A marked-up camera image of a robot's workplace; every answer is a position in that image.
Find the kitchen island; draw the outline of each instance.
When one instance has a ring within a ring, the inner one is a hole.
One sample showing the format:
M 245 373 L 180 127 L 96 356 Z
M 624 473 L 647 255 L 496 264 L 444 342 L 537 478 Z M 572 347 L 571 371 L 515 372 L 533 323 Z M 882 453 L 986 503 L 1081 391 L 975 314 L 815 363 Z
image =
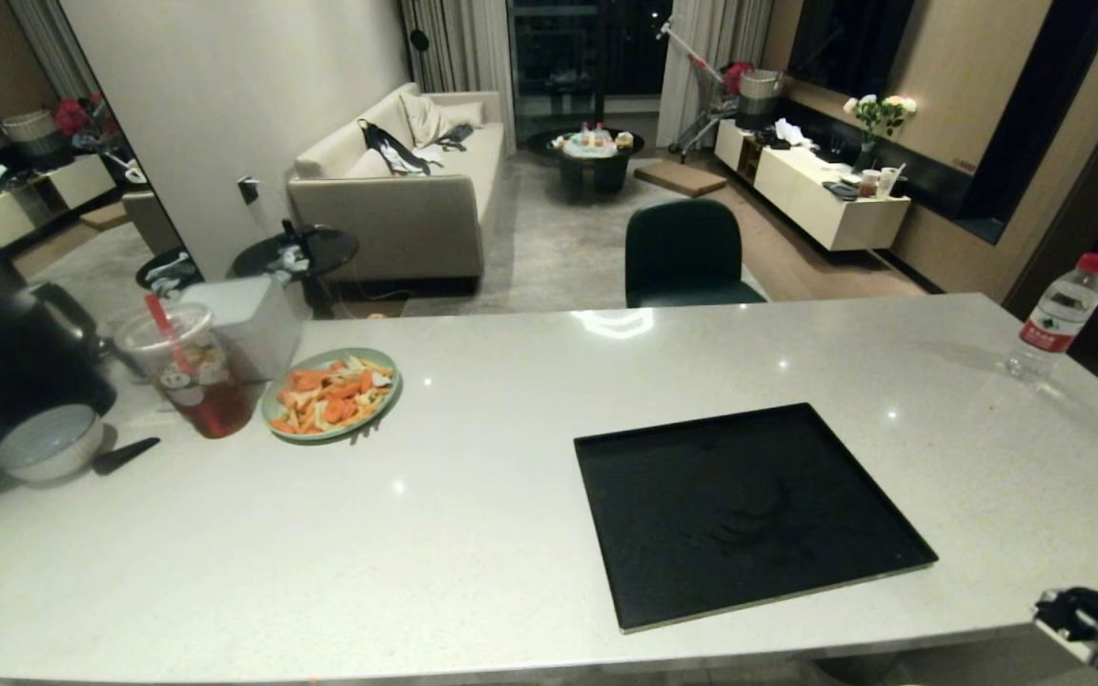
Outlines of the kitchen island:
M 298 357 L 397 361 L 391 412 L 205 440 L 123 387 L 120 445 L 160 446 L 0 495 L 0 677 L 515 682 L 1019 631 L 1046 587 L 1098 588 L 1098 379 L 1006 376 L 1018 327 L 981 295 L 310 322 Z M 623 634 L 572 439 L 799 401 L 938 563 Z

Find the black kettle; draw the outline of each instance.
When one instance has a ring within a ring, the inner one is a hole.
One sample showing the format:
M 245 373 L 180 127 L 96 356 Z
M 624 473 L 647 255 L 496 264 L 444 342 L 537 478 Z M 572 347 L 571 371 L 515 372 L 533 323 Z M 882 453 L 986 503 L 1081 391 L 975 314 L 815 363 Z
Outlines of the black kettle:
M 96 322 L 59 285 L 0 299 L 0 420 L 18 424 L 72 403 L 108 413 L 117 392 L 96 369 L 99 352 Z

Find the white bowl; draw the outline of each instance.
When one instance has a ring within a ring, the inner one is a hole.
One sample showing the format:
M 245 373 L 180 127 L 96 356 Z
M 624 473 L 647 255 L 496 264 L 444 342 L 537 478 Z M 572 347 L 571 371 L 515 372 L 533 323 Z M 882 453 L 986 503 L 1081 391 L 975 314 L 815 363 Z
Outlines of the white bowl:
M 45 409 L 14 427 L 0 443 L 0 469 L 25 481 L 79 472 L 104 440 L 104 423 L 87 405 Z

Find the red bottle cap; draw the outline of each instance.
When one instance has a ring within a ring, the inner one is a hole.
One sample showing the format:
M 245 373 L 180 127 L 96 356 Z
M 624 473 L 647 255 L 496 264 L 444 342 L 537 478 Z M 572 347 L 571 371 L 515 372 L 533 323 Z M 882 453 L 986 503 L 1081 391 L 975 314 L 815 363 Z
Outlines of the red bottle cap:
M 1098 277 L 1098 252 L 1084 252 L 1084 256 L 1079 257 L 1079 270 Z

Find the electrical outlet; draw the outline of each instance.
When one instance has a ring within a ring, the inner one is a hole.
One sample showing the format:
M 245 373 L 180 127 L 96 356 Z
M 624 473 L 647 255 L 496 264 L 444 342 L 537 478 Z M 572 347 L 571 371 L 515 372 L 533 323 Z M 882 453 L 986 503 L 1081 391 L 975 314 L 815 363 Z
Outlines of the electrical outlet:
M 244 198 L 245 205 L 251 205 L 254 200 L 257 200 L 261 195 L 261 192 L 257 190 L 257 179 L 251 176 L 242 176 L 239 181 L 235 182 L 235 185 L 239 187 L 240 195 Z

